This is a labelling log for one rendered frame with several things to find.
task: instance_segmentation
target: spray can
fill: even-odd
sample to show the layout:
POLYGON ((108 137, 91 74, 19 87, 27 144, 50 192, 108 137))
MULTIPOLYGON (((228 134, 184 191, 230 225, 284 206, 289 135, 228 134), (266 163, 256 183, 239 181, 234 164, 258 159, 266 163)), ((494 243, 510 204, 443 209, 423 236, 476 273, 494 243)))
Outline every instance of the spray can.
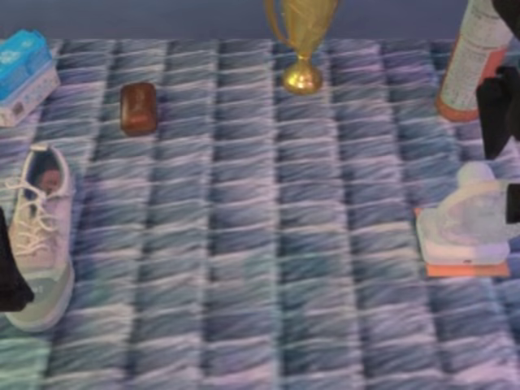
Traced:
POLYGON ((513 34, 496 13, 492 0, 470 0, 435 104, 453 122, 477 119, 475 91, 495 75, 513 34))

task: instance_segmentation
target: blue gray woven mat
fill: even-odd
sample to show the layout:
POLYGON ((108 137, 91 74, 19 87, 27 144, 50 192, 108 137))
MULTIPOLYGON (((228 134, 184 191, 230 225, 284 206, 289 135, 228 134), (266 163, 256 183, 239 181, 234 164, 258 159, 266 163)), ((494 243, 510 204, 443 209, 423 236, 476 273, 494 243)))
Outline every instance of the blue gray woven mat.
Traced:
MULTIPOLYGON (((33 141, 66 154, 77 283, 51 332, 0 319, 0 388, 519 389, 519 256, 511 279, 428 279, 414 234, 483 159, 432 104, 450 46, 329 41, 323 91, 294 97, 270 41, 53 42, 63 86, 0 129, 0 179, 33 141), (156 136, 119 130, 134 81, 158 86, 156 136)), ((492 167, 520 177, 518 147, 492 167)))

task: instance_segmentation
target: trophy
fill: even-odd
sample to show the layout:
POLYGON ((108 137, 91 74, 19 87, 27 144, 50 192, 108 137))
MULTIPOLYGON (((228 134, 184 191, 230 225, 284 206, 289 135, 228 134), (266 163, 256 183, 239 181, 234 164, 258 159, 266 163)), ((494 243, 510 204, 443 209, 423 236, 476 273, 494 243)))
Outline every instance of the trophy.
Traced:
POLYGON ((296 63, 284 72, 284 87, 297 95, 316 93, 322 86, 320 71, 310 61, 327 33, 339 0, 281 0, 286 38, 278 26, 275 0, 264 0, 267 19, 276 37, 292 48, 296 63))

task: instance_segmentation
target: blue wall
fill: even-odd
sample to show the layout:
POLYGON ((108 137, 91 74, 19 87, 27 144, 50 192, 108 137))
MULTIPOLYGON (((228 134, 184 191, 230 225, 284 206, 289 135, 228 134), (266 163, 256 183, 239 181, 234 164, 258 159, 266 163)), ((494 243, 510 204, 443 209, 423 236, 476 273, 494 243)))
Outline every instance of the blue wall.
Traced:
MULTIPOLYGON (((466 4, 344 0, 330 36, 453 38, 466 4)), ((271 37, 262 0, 0 0, 0 34, 19 28, 61 38, 271 37)))

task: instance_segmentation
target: reddish-brown bar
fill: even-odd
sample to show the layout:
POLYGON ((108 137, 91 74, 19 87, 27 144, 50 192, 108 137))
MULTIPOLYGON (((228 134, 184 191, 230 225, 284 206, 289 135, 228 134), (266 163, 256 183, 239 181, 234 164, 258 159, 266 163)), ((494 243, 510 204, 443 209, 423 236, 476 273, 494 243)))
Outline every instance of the reddish-brown bar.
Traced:
POLYGON ((125 85, 121 89, 121 129, 130 137, 157 129, 157 97, 151 83, 125 85))

